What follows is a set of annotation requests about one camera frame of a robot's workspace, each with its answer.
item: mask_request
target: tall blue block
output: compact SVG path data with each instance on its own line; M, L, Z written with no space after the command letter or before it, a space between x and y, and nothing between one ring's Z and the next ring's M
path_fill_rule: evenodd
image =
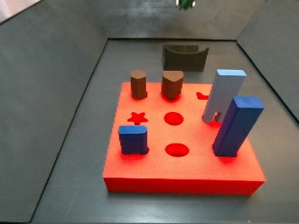
M122 125L118 130L123 154L146 154L147 127L145 125Z
M256 96L236 96L229 106L220 134L216 138L213 149L218 157L236 157L258 117L265 109L265 104Z

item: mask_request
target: red board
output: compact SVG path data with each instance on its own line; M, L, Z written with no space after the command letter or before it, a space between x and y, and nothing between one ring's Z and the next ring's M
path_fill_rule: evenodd
M147 98L135 100L130 83L123 84L103 172L111 192L253 194L264 185L266 177L249 140L237 157L214 155L212 146L221 124L202 121L208 100L197 95L210 91L212 84L184 84L182 95L169 101L162 96L162 83L147 83ZM149 120L141 123L149 129L146 155L123 155L121 150L118 127L134 125L127 121L133 112L145 112ZM177 125L165 120L170 112L182 115ZM169 147L177 157L172 156L166 151L170 144L188 146L188 155L185 146Z

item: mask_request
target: brown half-cylinder block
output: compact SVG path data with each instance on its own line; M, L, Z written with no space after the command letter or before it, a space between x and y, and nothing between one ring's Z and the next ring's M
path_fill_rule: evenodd
M131 92L133 97L142 100L147 97L146 92L146 71L135 70L131 72Z
M174 100L182 93L184 89L184 72L164 71L164 95L169 100Z

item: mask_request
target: circular hole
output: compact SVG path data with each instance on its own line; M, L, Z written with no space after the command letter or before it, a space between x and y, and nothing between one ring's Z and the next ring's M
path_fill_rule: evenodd
M172 125L180 125L184 123L184 116L177 112L168 113L164 119Z
M190 153L190 148L184 143L170 143L166 148L166 152L173 157L185 157Z

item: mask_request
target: blue rectangular prism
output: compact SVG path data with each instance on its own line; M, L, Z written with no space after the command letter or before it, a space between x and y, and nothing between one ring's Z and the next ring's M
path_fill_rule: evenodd
M118 130L123 154L146 154L147 127L145 125L122 125Z
M232 99L240 94L242 83L248 77L244 70L218 69L213 87L210 91L210 99L204 112L202 119L206 123L212 123L217 115L217 121L224 122Z
M216 138L213 149L218 157L236 157L258 117L265 109L265 104L256 96L236 96L229 106L220 134Z

